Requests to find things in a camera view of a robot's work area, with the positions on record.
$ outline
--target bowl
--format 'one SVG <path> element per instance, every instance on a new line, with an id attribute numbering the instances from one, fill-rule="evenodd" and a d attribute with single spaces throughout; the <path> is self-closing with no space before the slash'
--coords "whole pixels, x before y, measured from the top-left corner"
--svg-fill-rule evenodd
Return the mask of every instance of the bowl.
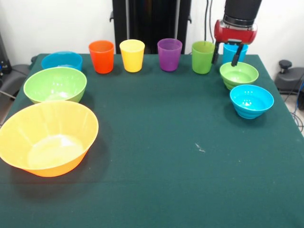
<path id="1" fill-rule="evenodd" d="M 79 70 L 55 67 L 39 71 L 27 79 L 25 95 L 33 102 L 68 100 L 79 102 L 86 89 L 86 76 Z"/>
<path id="2" fill-rule="evenodd" d="M 236 66 L 232 66 L 231 62 L 225 63 L 220 67 L 219 72 L 229 90 L 238 85 L 252 84 L 258 78 L 257 69 L 242 62 L 238 62 Z"/>
<path id="3" fill-rule="evenodd" d="M 0 129 L 0 157 L 41 177 L 73 170 L 98 134 L 98 120 L 82 104 L 49 101 L 14 114 Z"/>
<path id="4" fill-rule="evenodd" d="M 256 85 L 234 87 L 230 99 L 237 114 L 245 119 L 257 118 L 274 104 L 271 93 Z"/>
<path id="5" fill-rule="evenodd" d="M 43 69 L 52 67 L 71 67 L 82 70 L 82 57 L 80 54 L 71 51 L 60 51 L 43 58 L 41 62 Z"/>

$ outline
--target green bowl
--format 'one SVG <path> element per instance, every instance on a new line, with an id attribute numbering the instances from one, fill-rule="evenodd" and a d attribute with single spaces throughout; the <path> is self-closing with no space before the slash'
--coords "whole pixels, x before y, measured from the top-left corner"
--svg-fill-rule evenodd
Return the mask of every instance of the green bowl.
<path id="1" fill-rule="evenodd" d="M 79 102 L 86 89 L 86 76 L 69 67 L 41 70 L 28 78 L 23 86 L 33 102 L 67 100 Z"/>
<path id="2" fill-rule="evenodd" d="M 220 67 L 219 72 L 229 90 L 238 85 L 252 84 L 258 78 L 257 69 L 242 62 L 238 62 L 236 66 L 232 66 L 231 62 L 225 63 Z"/>

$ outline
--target orange cup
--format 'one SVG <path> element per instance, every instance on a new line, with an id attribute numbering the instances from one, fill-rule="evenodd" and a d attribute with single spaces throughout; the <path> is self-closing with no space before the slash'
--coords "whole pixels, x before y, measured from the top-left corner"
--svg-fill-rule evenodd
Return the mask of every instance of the orange cup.
<path id="1" fill-rule="evenodd" d="M 89 45 L 94 69 L 99 74 L 107 74 L 113 70 L 114 44 L 107 40 L 99 40 Z"/>

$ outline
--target orange bowl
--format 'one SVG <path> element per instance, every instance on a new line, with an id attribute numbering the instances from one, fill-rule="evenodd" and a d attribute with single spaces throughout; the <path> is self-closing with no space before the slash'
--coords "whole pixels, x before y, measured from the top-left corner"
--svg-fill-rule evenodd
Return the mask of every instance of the orange bowl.
<path id="1" fill-rule="evenodd" d="M 41 177 L 73 170 L 98 134 L 95 114 L 72 101 L 34 104 L 14 114 L 0 129 L 0 157 Z"/>

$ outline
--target purple cup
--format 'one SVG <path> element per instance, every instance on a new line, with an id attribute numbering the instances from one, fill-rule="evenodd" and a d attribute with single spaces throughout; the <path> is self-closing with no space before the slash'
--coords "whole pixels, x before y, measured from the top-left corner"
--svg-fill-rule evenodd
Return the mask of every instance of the purple cup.
<path id="1" fill-rule="evenodd" d="M 178 39 L 161 39 L 157 43 L 160 66 L 164 71 L 177 69 L 181 57 L 182 42 Z"/>

